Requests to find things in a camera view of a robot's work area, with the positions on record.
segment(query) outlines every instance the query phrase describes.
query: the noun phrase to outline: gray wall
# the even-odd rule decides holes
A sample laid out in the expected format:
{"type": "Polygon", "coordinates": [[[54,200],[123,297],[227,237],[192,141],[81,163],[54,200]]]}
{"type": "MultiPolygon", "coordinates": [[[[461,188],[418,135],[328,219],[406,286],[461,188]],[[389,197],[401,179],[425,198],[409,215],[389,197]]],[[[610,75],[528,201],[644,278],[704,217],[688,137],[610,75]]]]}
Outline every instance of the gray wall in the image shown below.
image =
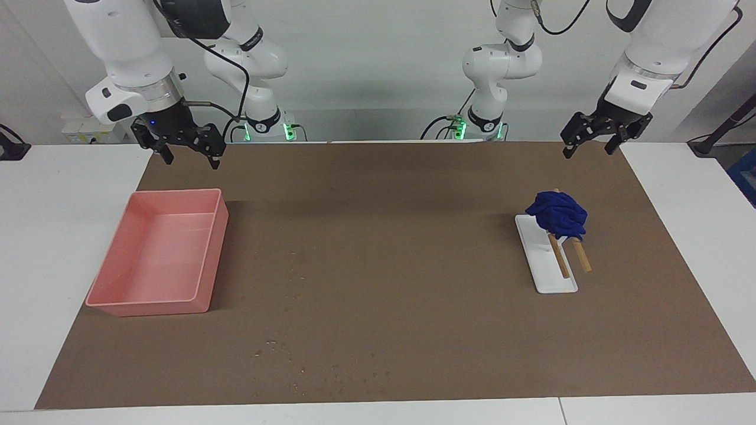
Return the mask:
{"type": "MultiPolygon", "coordinates": [[[[727,71],[701,103],[670,137],[673,141],[686,141],[707,135],[756,93],[756,43],[727,71]]],[[[756,143],[756,119],[727,133],[719,143],[756,143]]]]}
{"type": "Polygon", "coordinates": [[[83,98],[0,0],[0,123],[32,144],[63,143],[61,117],[88,114],[83,98]]]}

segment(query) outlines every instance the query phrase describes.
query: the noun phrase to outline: pink container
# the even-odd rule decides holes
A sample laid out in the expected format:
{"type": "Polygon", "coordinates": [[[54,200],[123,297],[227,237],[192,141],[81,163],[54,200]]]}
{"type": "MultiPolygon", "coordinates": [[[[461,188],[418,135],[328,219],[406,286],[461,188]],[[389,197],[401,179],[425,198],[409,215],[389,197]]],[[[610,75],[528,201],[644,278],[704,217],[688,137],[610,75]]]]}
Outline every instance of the pink container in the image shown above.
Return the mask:
{"type": "Polygon", "coordinates": [[[133,193],[86,305],[116,316],[206,312],[227,222],[219,189],[133,193]]]}

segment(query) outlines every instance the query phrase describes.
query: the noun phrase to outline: blue towel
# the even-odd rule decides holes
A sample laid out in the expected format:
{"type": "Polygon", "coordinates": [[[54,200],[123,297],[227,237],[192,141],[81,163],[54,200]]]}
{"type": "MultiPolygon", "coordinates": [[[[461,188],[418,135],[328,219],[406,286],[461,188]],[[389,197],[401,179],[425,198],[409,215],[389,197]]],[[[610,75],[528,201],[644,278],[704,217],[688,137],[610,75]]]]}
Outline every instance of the blue towel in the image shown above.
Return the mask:
{"type": "Polygon", "coordinates": [[[571,196],[564,192],[540,192],[535,202],[525,210],[545,231],[583,240],[588,213],[571,196]]]}

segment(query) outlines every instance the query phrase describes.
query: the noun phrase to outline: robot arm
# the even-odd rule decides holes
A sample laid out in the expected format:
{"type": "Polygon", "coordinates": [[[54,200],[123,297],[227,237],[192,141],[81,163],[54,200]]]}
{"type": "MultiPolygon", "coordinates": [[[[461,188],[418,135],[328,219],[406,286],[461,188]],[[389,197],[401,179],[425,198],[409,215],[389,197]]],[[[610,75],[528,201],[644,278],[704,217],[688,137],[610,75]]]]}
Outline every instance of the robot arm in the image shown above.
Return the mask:
{"type": "Polygon", "coordinates": [[[266,79],[283,76],[289,62],[283,49],[268,38],[252,16],[249,0],[231,1],[231,25],[213,51],[240,64],[249,74],[249,85],[241,71],[220,59],[205,53],[205,65],[210,73],[229,84],[244,96],[244,110],[249,128],[256,137],[286,135],[282,113],[266,79]]]}
{"type": "Polygon", "coordinates": [[[563,151],[598,135],[613,135],[606,145],[612,154],[630,138],[638,138],[651,122],[656,101],[670,89],[738,0],[634,0],[628,15],[609,17],[631,34],[631,42],[612,71],[611,82],[591,115],[575,113],[561,132],[563,151]]]}
{"type": "Polygon", "coordinates": [[[465,117],[469,133],[493,137],[507,102],[503,81],[528,78],[541,68],[543,55],[534,43],[535,26],[530,0],[502,0],[496,27],[504,42],[480,45],[465,53],[462,69],[475,85],[465,117]]]}
{"type": "Polygon", "coordinates": [[[273,43],[262,38],[253,23],[247,0],[64,0],[92,52],[99,57],[107,77],[90,89],[87,103],[103,123],[137,117],[132,124],[139,144],[160,154],[166,163],[173,155],[168,144],[179,144],[205,155],[218,168],[225,141],[214,124],[198,126],[184,101],[183,90],[170,58],[160,47],[160,32],[153,20],[157,8],[176,36],[221,39],[214,47],[237,67],[212,55],[206,58],[211,72],[239,93],[245,92],[246,116],[260,133],[273,131],[280,121],[273,94],[262,79],[282,76],[287,61],[273,43]]]}

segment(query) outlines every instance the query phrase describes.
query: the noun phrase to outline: brown table mat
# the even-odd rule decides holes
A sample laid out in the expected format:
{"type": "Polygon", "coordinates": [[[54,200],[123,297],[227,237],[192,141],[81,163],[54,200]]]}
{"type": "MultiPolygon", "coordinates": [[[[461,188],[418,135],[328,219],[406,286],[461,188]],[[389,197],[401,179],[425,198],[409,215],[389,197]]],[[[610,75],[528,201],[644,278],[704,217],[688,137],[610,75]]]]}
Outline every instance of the brown table mat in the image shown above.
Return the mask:
{"type": "Polygon", "coordinates": [[[228,201],[211,309],[82,307],[36,407],[756,391],[623,156],[560,150],[245,145],[216,172],[153,157],[140,189],[228,201]],[[535,291],[513,221],[552,188],[590,213],[573,294],[535,291]]]}

